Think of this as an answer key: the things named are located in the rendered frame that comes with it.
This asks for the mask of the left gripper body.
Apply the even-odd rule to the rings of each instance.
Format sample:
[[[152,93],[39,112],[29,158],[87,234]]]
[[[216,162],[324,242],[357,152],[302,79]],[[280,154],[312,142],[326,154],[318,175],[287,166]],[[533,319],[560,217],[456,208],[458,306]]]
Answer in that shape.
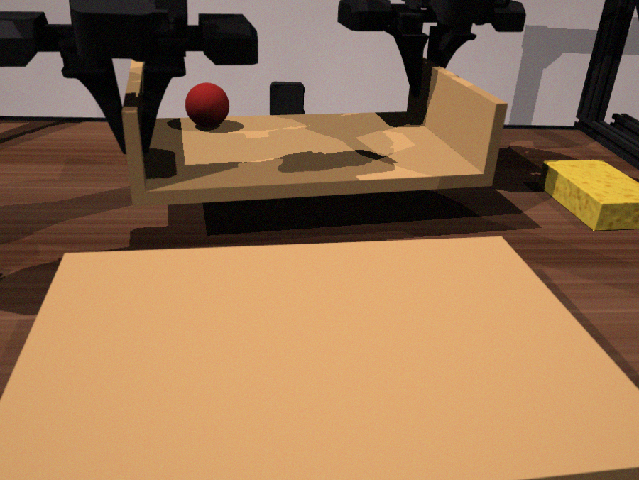
[[[351,31],[384,31],[389,26],[399,34],[422,34],[424,22],[437,23],[437,28],[448,33],[471,33],[472,24],[446,26],[437,20],[431,6],[419,6],[417,0],[401,1],[405,3],[391,4],[390,0],[340,0],[337,22]],[[505,8],[491,9],[487,23],[498,32],[522,32],[525,17],[523,4],[510,0]]]

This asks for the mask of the tan flat board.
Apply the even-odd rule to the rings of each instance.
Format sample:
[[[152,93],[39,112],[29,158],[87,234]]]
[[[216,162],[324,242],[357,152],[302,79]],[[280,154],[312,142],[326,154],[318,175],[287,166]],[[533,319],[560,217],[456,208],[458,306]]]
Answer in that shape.
[[[502,236],[65,253],[0,480],[639,480],[639,390]]]

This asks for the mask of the tan wooden tray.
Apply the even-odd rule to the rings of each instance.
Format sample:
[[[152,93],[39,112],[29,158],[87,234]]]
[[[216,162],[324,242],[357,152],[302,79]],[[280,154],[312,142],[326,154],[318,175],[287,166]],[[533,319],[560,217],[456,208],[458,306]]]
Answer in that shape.
[[[493,184],[508,103],[424,57],[407,111],[160,118],[148,153],[143,67],[121,112],[133,207]]]

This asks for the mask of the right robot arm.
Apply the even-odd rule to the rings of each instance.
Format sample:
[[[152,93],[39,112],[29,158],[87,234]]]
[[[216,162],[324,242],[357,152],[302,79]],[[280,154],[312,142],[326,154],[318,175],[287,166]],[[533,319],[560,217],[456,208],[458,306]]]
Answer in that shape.
[[[90,61],[152,61],[158,38],[188,35],[187,0],[71,0],[70,17],[77,54]]]

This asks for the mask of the yellow sponge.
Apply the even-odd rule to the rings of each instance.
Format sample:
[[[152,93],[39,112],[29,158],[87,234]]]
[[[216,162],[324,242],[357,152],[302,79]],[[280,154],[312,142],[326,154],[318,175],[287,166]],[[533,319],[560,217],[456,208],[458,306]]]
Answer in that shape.
[[[603,160],[545,160],[538,186],[593,231],[639,229],[639,182]]]

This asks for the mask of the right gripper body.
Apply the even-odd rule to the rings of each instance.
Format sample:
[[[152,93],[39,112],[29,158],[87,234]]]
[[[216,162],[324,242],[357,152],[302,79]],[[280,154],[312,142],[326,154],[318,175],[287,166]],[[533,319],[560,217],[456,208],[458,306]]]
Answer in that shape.
[[[181,67],[186,51],[204,51],[215,65],[258,64],[257,30],[243,14],[199,13],[186,38],[158,38],[150,67]],[[60,52],[64,69],[101,69],[77,54],[72,24],[48,24],[44,12],[0,11],[0,67],[25,67],[38,52]]]

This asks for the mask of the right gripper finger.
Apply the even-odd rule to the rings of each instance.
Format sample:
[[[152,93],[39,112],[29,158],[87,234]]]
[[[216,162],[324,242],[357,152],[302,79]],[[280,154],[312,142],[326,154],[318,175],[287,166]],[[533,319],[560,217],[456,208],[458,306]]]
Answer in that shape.
[[[159,106],[171,79],[185,75],[184,57],[183,66],[181,67],[150,67],[148,62],[144,62],[141,123],[143,153],[148,153],[149,151]]]
[[[104,59],[101,69],[61,69],[65,78],[78,79],[102,110],[123,154],[126,154],[122,123],[122,103],[112,58]]]

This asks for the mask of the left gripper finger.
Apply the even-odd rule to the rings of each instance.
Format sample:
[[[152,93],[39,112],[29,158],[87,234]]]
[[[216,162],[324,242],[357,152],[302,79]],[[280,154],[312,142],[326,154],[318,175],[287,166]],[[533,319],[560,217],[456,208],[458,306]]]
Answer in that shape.
[[[454,53],[468,40],[474,40],[473,33],[448,33],[436,26],[430,26],[427,59],[446,68]]]
[[[411,93],[414,97],[419,97],[422,81],[423,50],[427,43],[429,35],[425,33],[399,34],[391,30],[389,26],[384,31],[391,34],[395,38],[396,44],[403,59],[403,64],[410,85]]]

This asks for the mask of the red ball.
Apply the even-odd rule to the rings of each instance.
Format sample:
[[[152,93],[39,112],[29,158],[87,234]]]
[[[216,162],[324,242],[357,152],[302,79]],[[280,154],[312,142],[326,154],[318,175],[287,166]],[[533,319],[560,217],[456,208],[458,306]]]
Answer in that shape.
[[[201,83],[188,92],[185,109],[195,124],[211,128],[220,125],[227,117],[229,99],[221,87],[212,83]]]

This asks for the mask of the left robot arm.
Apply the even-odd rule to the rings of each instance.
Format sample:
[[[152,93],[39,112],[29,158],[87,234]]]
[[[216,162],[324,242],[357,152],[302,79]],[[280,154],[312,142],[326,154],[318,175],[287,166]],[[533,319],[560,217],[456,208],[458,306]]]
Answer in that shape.
[[[491,8],[505,8],[510,0],[417,0],[419,6],[431,6],[437,20],[446,26],[460,23],[487,23]]]

